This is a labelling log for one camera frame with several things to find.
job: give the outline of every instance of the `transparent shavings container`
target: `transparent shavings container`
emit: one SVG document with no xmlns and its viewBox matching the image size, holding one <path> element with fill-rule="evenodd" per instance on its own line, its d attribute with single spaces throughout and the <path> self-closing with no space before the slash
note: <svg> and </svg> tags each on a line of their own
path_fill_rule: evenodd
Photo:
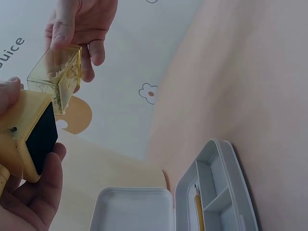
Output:
<svg viewBox="0 0 308 231">
<path fill-rule="evenodd" d="M 52 95 L 55 115 L 62 115 L 81 78 L 81 47 L 48 49 L 27 78 L 29 90 Z"/>
</svg>

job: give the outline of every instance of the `hand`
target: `hand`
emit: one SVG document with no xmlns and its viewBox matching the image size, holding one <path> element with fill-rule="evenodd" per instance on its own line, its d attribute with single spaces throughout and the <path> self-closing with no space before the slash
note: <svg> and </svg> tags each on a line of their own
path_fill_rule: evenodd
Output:
<svg viewBox="0 0 308 231">
<path fill-rule="evenodd" d="M 18 78 L 0 83 L 0 116 L 16 103 L 21 83 Z M 47 231 L 58 210 L 62 191 L 61 161 L 66 154 L 57 143 L 46 157 L 40 180 L 20 184 L 10 176 L 0 198 L 0 230 Z"/>
<path fill-rule="evenodd" d="M 95 66 L 105 60 L 104 40 L 115 17 L 117 0 L 58 0 L 46 27 L 47 48 L 82 46 L 82 79 L 94 79 Z"/>
</svg>

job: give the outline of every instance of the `pink wall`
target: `pink wall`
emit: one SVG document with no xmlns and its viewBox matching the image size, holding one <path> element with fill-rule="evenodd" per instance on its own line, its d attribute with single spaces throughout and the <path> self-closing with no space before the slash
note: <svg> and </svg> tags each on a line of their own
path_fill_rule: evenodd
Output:
<svg viewBox="0 0 308 231">
<path fill-rule="evenodd" d="M 171 190 L 231 141 L 265 231 L 307 230 L 308 1 L 206 0 L 158 88 L 149 158 Z"/>
</svg>

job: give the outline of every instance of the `fingernail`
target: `fingernail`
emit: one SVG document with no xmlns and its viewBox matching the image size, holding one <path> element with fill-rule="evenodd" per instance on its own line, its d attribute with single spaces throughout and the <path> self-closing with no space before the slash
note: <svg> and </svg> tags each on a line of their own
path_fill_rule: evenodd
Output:
<svg viewBox="0 0 308 231">
<path fill-rule="evenodd" d="M 8 80 L 8 82 L 16 82 L 18 81 L 18 77 L 12 77 Z"/>
</svg>

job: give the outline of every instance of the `finger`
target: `finger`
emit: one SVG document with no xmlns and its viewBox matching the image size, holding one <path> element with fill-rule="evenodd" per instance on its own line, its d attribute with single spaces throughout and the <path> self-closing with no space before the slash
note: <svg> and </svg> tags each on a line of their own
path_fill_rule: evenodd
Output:
<svg viewBox="0 0 308 231">
<path fill-rule="evenodd" d="M 8 193 L 12 193 L 20 185 L 21 179 L 15 176 L 10 175 L 9 180 L 6 182 L 4 190 Z"/>
<path fill-rule="evenodd" d="M 56 20 L 56 11 L 54 11 L 50 16 L 47 26 L 45 28 L 45 51 L 47 51 L 51 45 L 52 31 L 55 20 Z"/>
<path fill-rule="evenodd" d="M 63 161 L 65 155 L 66 155 L 66 148 L 63 144 L 61 143 L 56 143 L 53 147 L 54 153 L 58 154 L 59 158 L 61 161 Z"/>
<path fill-rule="evenodd" d="M 94 70 L 87 45 L 82 45 L 81 73 L 85 82 L 91 82 L 94 79 Z"/>
<path fill-rule="evenodd" d="M 56 19 L 52 30 L 52 49 L 61 48 L 72 41 L 75 31 L 75 15 L 78 7 L 78 0 L 58 1 Z"/>
<path fill-rule="evenodd" d="M 106 34 L 107 30 L 101 30 L 101 29 L 75 31 L 72 44 L 89 44 L 93 40 L 105 41 Z"/>
<path fill-rule="evenodd" d="M 60 203 L 63 174 L 61 160 L 56 153 L 49 153 L 39 180 L 37 197 L 29 208 L 49 227 Z"/>
<path fill-rule="evenodd" d="M 74 90 L 74 93 L 78 92 L 79 89 L 80 89 L 80 85 L 77 85 L 76 88 L 75 88 L 75 90 Z"/>
<path fill-rule="evenodd" d="M 0 82 L 0 116 L 14 105 L 20 94 L 20 79 L 10 78 L 7 82 Z"/>
<path fill-rule="evenodd" d="M 89 44 L 89 53 L 95 66 L 101 65 L 105 60 L 105 49 L 102 40 L 94 40 Z"/>
<path fill-rule="evenodd" d="M 53 152 L 56 153 L 60 160 L 63 161 L 65 155 L 66 155 L 66 148 L 61 143 L 56 143 Z M 19 188 L 15 188 L 15 191 L 12 193 L 16 198 L 18 198 L 23 204 L 28 206 L 33 198 L 35 198 L 38 195 L 37 186 L 39 185 L 41 180 L 37 184 L 26 182 Z"/>
</svg>

